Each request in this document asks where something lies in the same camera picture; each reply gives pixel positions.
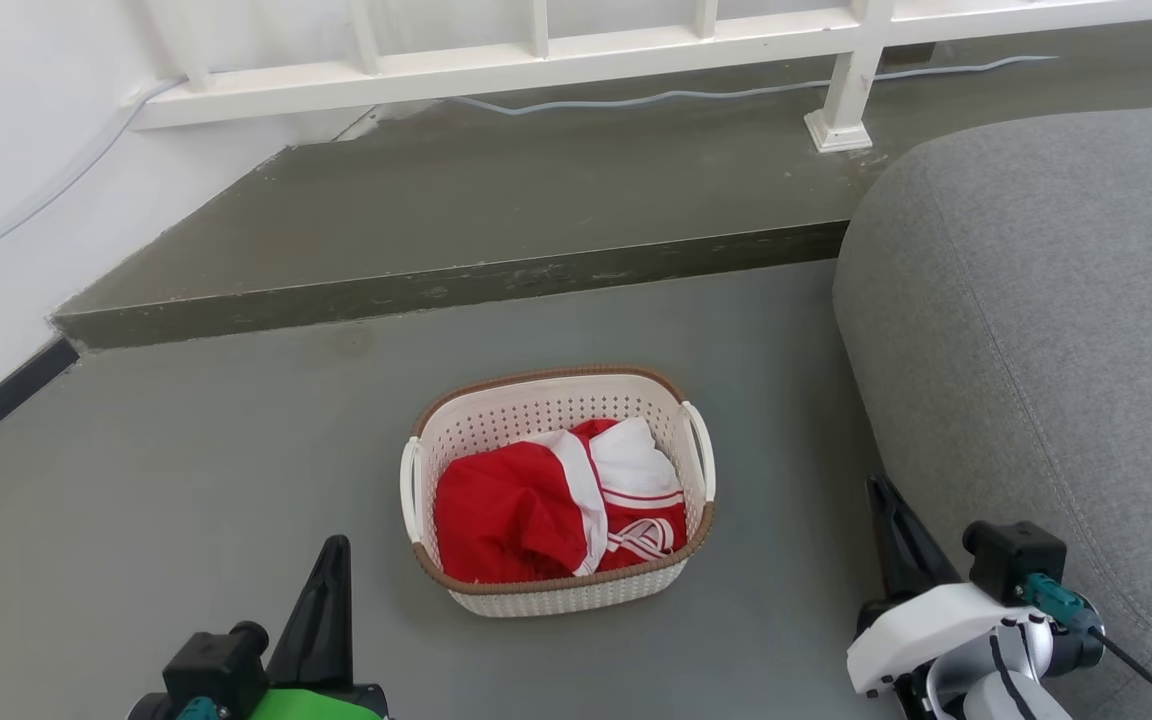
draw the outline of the gray fabric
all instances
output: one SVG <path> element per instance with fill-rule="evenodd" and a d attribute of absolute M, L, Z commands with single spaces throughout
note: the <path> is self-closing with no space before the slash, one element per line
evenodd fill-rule
<path fill-rule="evenodd" d="M 851 222 L 835 306 L 882 462 L 956 564 L 969 521 L 1036 521 L 1152 669 L 1152 109 L 910 152 Z M 1051 689 L 1152 717 L 1114 659 Z"/>

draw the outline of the concrete floor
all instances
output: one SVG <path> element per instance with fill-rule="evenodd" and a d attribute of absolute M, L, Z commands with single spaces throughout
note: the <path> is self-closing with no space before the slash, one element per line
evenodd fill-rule
<path fill-rule="evenodd" d="M 70 301 L 58 321 L 88 346 L 123 347 L 470 304 L 484 300 L 479 273 L 497 273 L 493 290 L 520 286 L 511 297 L 570 290 L 568 275 L 632 279 L 662 259 L 554 259 L 846 220 L 882 168 L 920 142 L 1002 120 L 1152 106 L 1152 22 L 946 41 L 932 65 L 1021 54 L 1060 59 L 876 83 L 865 111 L 874 146 L 844 154 L 820 156 L 808 137 L 803 115 L 823 104 L 821 90 L 525 118 L 439 104 L 359 141 L 262 165 Z M 827 78 L 831 68 L 832 58 L 810 58 L 490 99 L 741 90 Z M 520 259 L 548 260 L 495 270 Z M 384 282 L 439 270 L 447 274 L 433 283 Z"/>
<path fill-rule="evenodd" d="M 88 356 L 0 424 L 0 717 L 122 717 L 195 630 L 278 632 L 326 536 L 353 538 L 357 679 L 403 719 L 897 717 L 851 692 L 878 591 L 879 460 L 833 263 Z M 461 609 L 397 510 L 445 389 L 652 365 L 708 420 L 713 533 L 668 591 L 536 620 Z"/>

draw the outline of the white plastic basket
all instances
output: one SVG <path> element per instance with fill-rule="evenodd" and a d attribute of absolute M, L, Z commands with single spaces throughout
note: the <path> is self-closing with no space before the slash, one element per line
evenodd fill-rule
<path fill-rule="evenodd" d="M 434 491 L 449 462 L 584 420 L 635 416 L 647 420 L 657 447 L 679 471 L 687 510 L 684 547 L 664 559 L 582 578 L 473 584 L 444 573 Z M 457 602 L 488 617 L 556 615 L 637 600 L 664 591 L 682 573 L 713 520 L 714 454 L 700 414 L 659 374 L 631 366 L 551 370 L 479 382 L 430 407 L 403 449 L 399 494 L 416 559 Z"/>

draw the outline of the raised platform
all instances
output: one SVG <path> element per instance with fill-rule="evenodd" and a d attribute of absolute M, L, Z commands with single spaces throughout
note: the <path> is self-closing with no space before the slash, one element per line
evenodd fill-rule
<path fill-rule="evenodd" d="M 444 103 L 359 141 L 285 151 L 58 311 L 86 348 L 827 258 L 890 160 L 1016 118 L 1152 106 L 1152 22 L 947 41 L 878 83 L 870 150 L 820 156 L 823 91 L 505 118 Z M 494 96 L 521 106 L 827 78 L 832 58 Z"/>

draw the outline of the black baseboard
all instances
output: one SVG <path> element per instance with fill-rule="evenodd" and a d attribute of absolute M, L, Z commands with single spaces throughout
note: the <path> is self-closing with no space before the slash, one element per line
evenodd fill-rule
<path fill-rule="evenodd" d="M 0 420 L 10 415 L 33 393 L 63 373 L 78 359 L 78 353 L 65 340 L 58 340 L 31 357 L 29 362 L 0 382 Z"/>

